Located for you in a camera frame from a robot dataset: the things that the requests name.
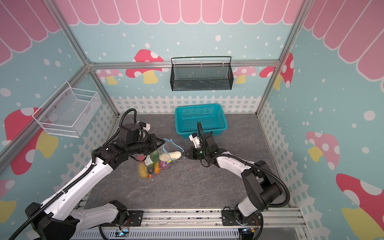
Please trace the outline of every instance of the white wire mesh basket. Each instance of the white wire mesh basket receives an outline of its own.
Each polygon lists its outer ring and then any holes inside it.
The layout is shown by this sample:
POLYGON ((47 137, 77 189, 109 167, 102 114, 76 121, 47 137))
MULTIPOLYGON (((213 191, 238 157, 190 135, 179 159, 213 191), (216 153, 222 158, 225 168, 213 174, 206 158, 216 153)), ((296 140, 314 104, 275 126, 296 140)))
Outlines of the white wire mesh basket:
POLYGON ((45 104, 32 117, 46 133, 80 137, 99 109, 101 99, 98 92, 72 88, 68 83, 68 87, 43 109, 45 104))

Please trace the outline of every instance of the black cable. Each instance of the black cable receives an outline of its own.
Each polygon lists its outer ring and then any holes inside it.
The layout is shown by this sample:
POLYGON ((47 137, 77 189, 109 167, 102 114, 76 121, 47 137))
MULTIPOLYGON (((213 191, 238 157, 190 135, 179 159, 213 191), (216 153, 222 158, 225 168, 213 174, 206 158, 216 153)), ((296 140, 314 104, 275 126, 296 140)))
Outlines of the black cable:
POLYGON ((119 127, 118 127, 118 130, 116 131, 116 133, 110 138, 108 139, 101 147, 95 149, 95 150, 92 150, 91 152, 91 156, 92 156, 92 163, 91 165, 89 166, 89 168, 83 173, 81 174, 78 178, 76 178, 73 182, 71 182, 70 184, 68 184, 68 186, 66 186, 62 191, 60 191, 59 193, 57 193, 55 196, 53 196, 46 204, 44 204, 43 206, 41 206, 34 214, 32 214, 32 216, 27 220, 25 221, 13 234, 12 236, 9 238, 9 240, 14 240, 35 218, 38 217, 38 215, 40 215, 49 205, 51 205, 54 201, 56 201, 57 199, 60 198, 61 195, 63 195, 64 193, 66 193, 71 187, 73 187, 76 183, 78 183, 81 179, 83 179, 85 176, 88 175, 88 173, 95 167, 96 165, 96 151, 98 151, 99 149, 101 149, 103 146, 105 146, 106 144, 110 143, 118 134, 119 134, 119 131, 120 131, 120 127, 122 125, 122 122, 125 118, 125 116, 130 113, 130 112, 134 112, 133 114, 133 121, 134 123, 136 123, 136 115, 137 115, 137 112, 136 112, 136 109, 134 108, 131 108, 129 110, 127 110, 122 116, 121 116, 121 119, 120 119, 120 122, 119 122, 119 127))
POLYGON ((262 167, 259 167, 257 165, 252 164, 252 163, 244 161, 243 159, 241 159, 241 158, 239 158, 237 156, 231 155, 231 154, 219 154, 219 155, 215 155, 213 158, 217 158, 217 157, 231 157, 231 158, 234 158, 234 159, 238 160, 239 162, 241 162, 241 163, 243 163, 243 164, 245 164, 247 166, 255 168, 255 169, 259 170, 260 172, 264 172, 265 174, 268 174, 271 177, 273 177, 281 185, 281 187, 283 188, 283 190, 285 192, 285 200, 283 202, 281 202, 281 203, 278 203, 278 204, 270 204, 268 207, 284 207, 285 205, 287 205, 289 203, 289 200, 291 199, 291 194, 289 192, 289 189, 287 188, 285 183, 279 177, 277 177, 276 175, 274 175, 270 171, 267 171, 267 170, 265 170, 262 167))
POLYGON ((260 224, 260 230, 257 232, 257 235, 252 240, 257 240, 260 237, 260 235, 262 234, 262 231, 263 231, 263 225, 264 225, 263 215, 260 214, 259 216, 261 216, 260 223, 262 223, 262 224, 260 224))
POLYGON ((101 229, 101 224, 99 225, 99 232, 100 232, 100 235, 101 235, 101 238, 104 239, 104 240, 109 240, 103 233, 103 230, 101 229))

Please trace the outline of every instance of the teal plastic basket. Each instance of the teal plastic basket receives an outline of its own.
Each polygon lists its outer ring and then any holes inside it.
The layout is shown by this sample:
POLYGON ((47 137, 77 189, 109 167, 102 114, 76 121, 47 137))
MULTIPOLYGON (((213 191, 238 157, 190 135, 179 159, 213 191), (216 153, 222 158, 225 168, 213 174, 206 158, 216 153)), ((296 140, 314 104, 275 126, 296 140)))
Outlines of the teal plastic basket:
POLYGON ((183 138, 188 138, 189 135, 197 132, 197 122, 201 122, 204 133, 212 131, 213 135, 220 135, 228 128, 220 104, 213 103, 176 108, 176 132, 183 138))

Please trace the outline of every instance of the pink mushroom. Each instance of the pink mushroom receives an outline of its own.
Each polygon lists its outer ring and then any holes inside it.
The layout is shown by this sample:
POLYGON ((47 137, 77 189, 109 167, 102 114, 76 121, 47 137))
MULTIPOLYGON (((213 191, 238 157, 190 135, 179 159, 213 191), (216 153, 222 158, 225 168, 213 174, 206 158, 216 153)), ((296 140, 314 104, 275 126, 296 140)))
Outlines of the pink mushroom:
POLYGON ((335 136, 319 132, 307 132, 306 138, 309 143, 314 145, 313 148, 308 149, 312 160, 318 162, 320 157, 324 155, 328 167, 334 170, 340 159, 339 143, 335 136))
MULTIPOLYGON (((272 76, 274 67, 268 66, 260 72, 260 77, 267 78, 272 76)), ((289 53, 287 61, 285 62, 283 69, 281 70, 277 80, 274 84, 274 88, 279 91, 280 83, 284 79, 285 86, 289 88, 293 78, 293 55, 289 53)))
POLYGON ((256 68, 255 67, 239 67, 232 70, 233 76, 237 78, 237 84, 245 83, 245 76, 256 76, 256 68))
POLYGON ((116 85, 118 83, 114 76, 123 76, 122 72, 118 69, 99 69, 96 73, 103 83, 105 82, 105 79, 107 79, 109 85, 116 85))
MULTIPOLYGON (((164 62, 164 60, 159 55, 150 50, 141 49, 137 52, 133 62, 164 62)), ((152 84, 159 81, 155 75, 155 70, 163 72, 169 71, 168 68, 127 69, 125 74, 130 78, 136 78, 143 74, 144 83, 152 84)))

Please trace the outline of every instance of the black wire mesh basket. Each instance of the black wire mesh basket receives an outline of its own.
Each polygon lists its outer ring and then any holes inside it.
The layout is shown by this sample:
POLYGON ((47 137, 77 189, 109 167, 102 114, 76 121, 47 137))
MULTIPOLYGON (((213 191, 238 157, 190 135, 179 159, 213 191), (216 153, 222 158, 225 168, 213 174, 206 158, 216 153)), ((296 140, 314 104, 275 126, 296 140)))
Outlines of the black wire mesh basket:
POLYGON ((171 58, 172 91, 231 90, 230 56, 171 58))

